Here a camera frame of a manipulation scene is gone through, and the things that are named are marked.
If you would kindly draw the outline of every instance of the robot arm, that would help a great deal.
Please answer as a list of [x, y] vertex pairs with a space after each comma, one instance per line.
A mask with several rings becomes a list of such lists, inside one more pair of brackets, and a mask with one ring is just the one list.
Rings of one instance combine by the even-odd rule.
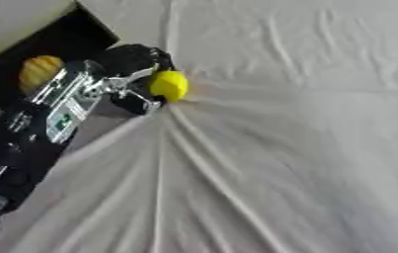
[[[185, 95], [187, 81], [174, 70], [169, 54], [158, 48], [123, 45], [95, 61], [68, 62], [51, 80], [3, 113], [0, 215], [25, 201], [103, 97], [110, 96], [115, 105], [145, 115], [174, 101], [173, 94]], [[168, 80], [166, 74], [175, 75], [176, 80]]]

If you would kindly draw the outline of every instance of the white sheet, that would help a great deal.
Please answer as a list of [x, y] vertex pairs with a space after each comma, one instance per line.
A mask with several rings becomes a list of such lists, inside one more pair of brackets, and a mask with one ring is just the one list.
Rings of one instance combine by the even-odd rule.
[[[51, 2], [0, 1], [0, 40]], [[398, 0], [83, 2], [191, 93], [90, 119], [0, 253], [398, 253]]]

